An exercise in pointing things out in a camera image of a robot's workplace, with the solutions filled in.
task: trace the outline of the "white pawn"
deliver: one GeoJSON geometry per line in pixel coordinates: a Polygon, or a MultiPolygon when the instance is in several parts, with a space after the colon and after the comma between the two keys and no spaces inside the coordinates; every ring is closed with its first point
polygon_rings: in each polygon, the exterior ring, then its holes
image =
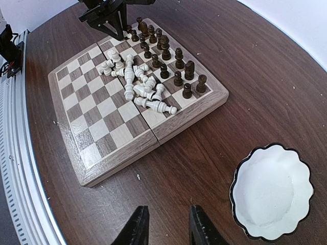
{"type": "Polygon", "coordinates": [[[124,71],[124,69],[113,70],[113,71],[111,72],[111,76],[112,76],[112,77],[118,77],[118,76],[123,77],[124,75],[125,75],[125,71],[124,71]]]}
{"type": "Polygon", "coordinates": [[[155,95],[152,96],[153,101],[162,101],[161,93],[164,91],[165,87],[162,83],[157,84],[155,95]]]}
{"type": "Polygon", "coordinates": [[[143,98],[148,98],[149,100],[151,100],[152,95],[155,93],[154,91],[151,91],[150,93],[146,93],[144,91],[144,86],[142,85],[135,85],[133,90],[135,91],[135,93],[137,93],[139,96],[143,97],[143,98]]]}
{"type": "Polygon", "coordinates": [[[154,77],[151,76],[144,84],[145,86],[144,91],[147,93],[150,92],[155,87],[155,85],[156,85],[156,81],[154,80],[154,77]]]}

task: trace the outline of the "folding chessboard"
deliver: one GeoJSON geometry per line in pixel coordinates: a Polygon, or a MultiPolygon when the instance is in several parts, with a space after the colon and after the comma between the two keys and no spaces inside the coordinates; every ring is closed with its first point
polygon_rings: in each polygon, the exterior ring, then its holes
{"type": "MultiPolygon", "coordinates": [[[[148,25],[159,26],[149,19],[148,25]]],[[[133,29],[141,33],[134,24],[133,29]]],[[[223,85],[175,39],[162,30],[170,40],[172,58],[164,61],[156,44],[147,43],[150,52],[168,67],[170,76],[160,77],[160,69],[144,57],[140,42],[131,39],[117,41],[107,37],[78,53],[49,74],[49,84],[57,120],[72,166],[79,183],[92,187],[113,175],[140,157],[151,152],[201,118],[205,117],[228,98],[223,85]],[[195,63],[195,76],[191,81],[192,97],[184,99],[183,87],[174,85],[175,49],[182,48],[184,62],[195,63]],[[122,77],[101,75],[97,68],[108,59],[107,52],[116,50],[123,60],[134,56],[134,65],[148,64],[148,77],[153,76],[165,86],[163,102],[175,106],[175,115],[154,112],[126,101],[122,77]],[[198,76],[207,76],[205,93],[196,91],[198,76]]],[[[134,84],[141,82],[135,78],[134,84]]]]}

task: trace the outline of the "dark square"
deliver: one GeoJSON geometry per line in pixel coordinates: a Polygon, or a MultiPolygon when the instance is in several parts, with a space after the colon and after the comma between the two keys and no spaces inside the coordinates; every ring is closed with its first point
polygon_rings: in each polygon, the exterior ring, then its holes
{"type": "MultiPolygon", "coordinates": [[[[176,107],[177,111],[182,109],[181,106],[178,104],[178,102],[172,96],[165,98],[164,100],[162,100],[162,102],[165,102],[168,106],[176,107]]],[[[171,114],[169,114],[168,112],[164,112],[163,114],[165,115],[166,118],[171,116],[171,114]]]]}
{"type": "Polygon", "coordinates": [[[91,56],[89,53],[86,53],[85,55],[81,56],[80,58],[78,58],[78,63],[80,65],[85,64],[87,61],[89,61],[91,59],[91,56]]]}
{"type": "Polygon", "coordinates": [[[100,49],[102,50],[102,52],[106,52],[107,50],[111,49],[112,47],[113,47],[113,45],[110,41],[107,41],[104,44],[100,45],[100,49]]]}
{"type": "Polygon", "coordinates": [[[96,56],[96,57],[94,57],[94,58],[92,59],[93,64],[94,64],[95,66],[100,65],[100,64],[101,64],[102,62],[104,62],[105,60],[106,60],[106,57],[104,57],[103,54],[99,54],[98,56],[96,56]]]}
{"type": "Polygon", "coordinates": [[[107,134],[106,136],[99,139],[96,142],[96,145],[100,152],[101,157],[105,157],[117,149],[117,146],[114,143],[110,134],[107,134]]]}
{"type": "Polygon", "coordinates": [[[89,83],[90,81],[94,80],[99,76],[97,69],[94,67],[92,70],[88,71],[84,74],[86,82],[89,83]]]}
{"type": "Polygon", "coordinates": [[[206,93],[208,93],[210,91],[210,89],[205,86],[205,92],[204,93],[199,93],[198,91],[196,91],[196,86],[197,84],[199,84],[198,82],[194,82],[191,84],[191,90],[192,90],[192,94],[194,95],[195,98],[200,98],[201,96],[205,95],[206,93]]]}
{"type": "Polygon", "coordinates": [[[62,98],[65,99],[74,93],[74,87],[72,83],[69,83],[66,87],[61,90],[62,98]]]}
{"type": "Polygon", "coordinates": [[[78,101],[82,101],[86,97],[88,97],[91,94],[90,89],[88,88],[88,85],[84,85],[79,90],[76,91],[76,96],[78,101]]]}
{"type": "Polygon", "coordinates": [[[109,132],[124,124],[124,120],[122,119],[122,116],[119,114],[118,110],[115,110],[114,112],[110,113],[105,118],[103,118],[103,120],[107,125],[109,132]]]}
{"type": "Polygon", "coordinates": [[[76,144],[80,150],[83,150],[94,143],[93,137],[89,129],[76,135],[76,144]]]}
{"type": "Polygon", "coordinates": [[[101,119],[101,114],[98,108],[95,106],[84,114],[86,124],[90,127],[101,119]]]}
{"type": "Polygon", "coordinates": [[[126,122],[126,126],[128,127],[129,132],[131,132],[133,138],[149,128],[141,115],[137,115],[136,117],[130,119],[128,122],[126,122]]]}
{"type": "Polygon", "coordinates": [[[83,72],[80,67],[78,67],[76,70],[72,71],[72,73],[69,74],[71,77],[71,81],[75,81],[77,78],[83,75],[83,72]]]}
{"type": "Polygon", "coordinates": [[[68,72],[68,68],[66,66],[64,69],[57,72],[58,81],[60,81],[64,77],[66,77],[68,74],[69,74],[69,72],[68,72]]]}
{"type": "Polygon", "coordinates": [[[131,45],[129,45],[129,43],[127,41],[122,42],[120,44],[118,44],[117,46],[115,46],[115,48],[117,49],[118,53],[121,53],[127,49],[129,49],[131,47],[131,45]]]}
{"type": "Polygon", "coordinates": [[[73,107],[71,107],[68,111],[68,118],[72,122],[75,119],[79,118],[81,115],[83,115],[82,109],[80,107],[80,104],[76,104],[73,107]]]}
{"type": "Polygon", "coordinates": [[[93,96],[93,99],[94,99],[94,101],[96,102],[97,105],[110,97],[110,95],[108,93],[108,90],[106,89],[105,86],[103,86],[102,88],[95,91],[92,94],[92,96],[93,96]]]}

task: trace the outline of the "dark chess piece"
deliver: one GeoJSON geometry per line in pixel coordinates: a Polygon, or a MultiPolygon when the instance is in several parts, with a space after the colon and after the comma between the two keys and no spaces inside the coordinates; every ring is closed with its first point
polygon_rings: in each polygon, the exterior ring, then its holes
{"type": "Polygon", "coordinates": [[[152,53],[150,52],[150,48],[147,43],[144,45],[143,49],[144,49],[144,58],[151,59],[152,53]]]}
{"type": "Polygon", "coordinates": [[[142,49],[144,49],[144,46],[145,46],[147,43],[145,42],[145,37],[143,36],[142,33],[139,35],[139,41],[141,42],[141,43],[140,43],[140,47],[141,47],[142,49]]]}
{"type": "Polygon", "coordinates": [[[155,31],[155,33],[156,33],[156,35],[157,35],[157,39],[158,39],[157,49],[158,49],[158,50],[162,50],[162,47],[161,47],[162,29],[158,28],[158,29],[155,31]]]}
{"type": "Polygon", "coordinates": [[[182,95],[184,99],[189,99],[192,97],[191,85],[189,83],[184,84],[184,90],[182,95]]]}
{"type": "Polygon", "coordinates": [[[152,66],[153,66],[153,68],[160,68],[161,67],[161,62],[159,61],[159,58],[158,58],[157,54],[152,55],[152,66]]]}
{"type": "Polygon", "coordinates": [[[196,85],[196,91],[199,93],[204,93],[206,90],[206,75],[200,75],[198,81],[199,83],[196,85]]]}
{"type": "Polygon", "coordinates": [[[180,71],[175,72],[174,85],[177,87],[183,86],[182,73],[180,71]]]}
{"type": "Polygon", "coordinates": [[[160,67],[160,76],[162,79],[167,79],[169,77],[169,71],[167,70],[167,65],[162,64],[160,67]]]}
{"type": "Polygon", "coordinates": [[[131,30],[131,33],[132,33],[132,41],[133,42],[138,42],[139,41],[139,37],[136,34],[136,30],[131,30]]]}
{"type": "Polygon", "coordinates": [[[138,17],[136,18],[136,22],[138,23],[137,25],[137,29],[140,31],[141,30],[141,26],[139,25],[141,22],[143,21],[142,17],[138,17]]]}
{"type": "Polygon", "coordinates": [[[186,80],[192,80],[194,78],[194,70],[195,70],[195,65],[192,60],[189,60],[184,67],[185,70],[185,79],[186,80]]]}
{"type": "Polygon", "coordinates": [[[149,42],[150,43],[156,43],[157,38],[155,37],[155,31],[154,31],[153,25],[149,25],[148,31],[149,31],[149,34],[150,34],[149,42]]]}
{"type": "Polygon", "coordinates": [[[166,35],[162,35],[161,37],[161,47],[162,47],[162,59],[170,60],[172,55],[169,52],[169,39],[166,35]]]}
{"type": "Polygon", "coordinates": [[[177,69],[184,69],[183,58],[184,58],[183,51],[180,47],[178,47],[175,51],[175,59],[176,59],[175,66],[177,69]]]}
{"type": "Polygon", "coordinates": [[[140,24],[139,24],[140,28],[141,28],[141,32],[143,34],[143,36],[145,38],[147,38],[149,36],[149,31],[148,31],[148,25],[142,21],[140,24]]]}

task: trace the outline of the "wooden table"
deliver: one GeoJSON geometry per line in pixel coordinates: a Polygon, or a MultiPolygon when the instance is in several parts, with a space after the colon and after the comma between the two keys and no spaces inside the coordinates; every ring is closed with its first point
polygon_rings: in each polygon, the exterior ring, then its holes
{"type": "Polygon", "coordinates": [[[188,244],[189,205],[199,204],[230,244],[250,240],[234,222],[229,187],[255,146],[300,152],[315,187],[310,215],[278,244],[327,240],[327,74],[296,43],[236,1],[157,1],[129,6],[128,19],[159,23],[230,91],[227,103],[95,188],[80,187],[63,143],[48,73],[104,38],[75,5],[28,37],[32,140],[43,184],[68,244],[110,244],[138,205],[150,209],[150,244],[188,244]]]}

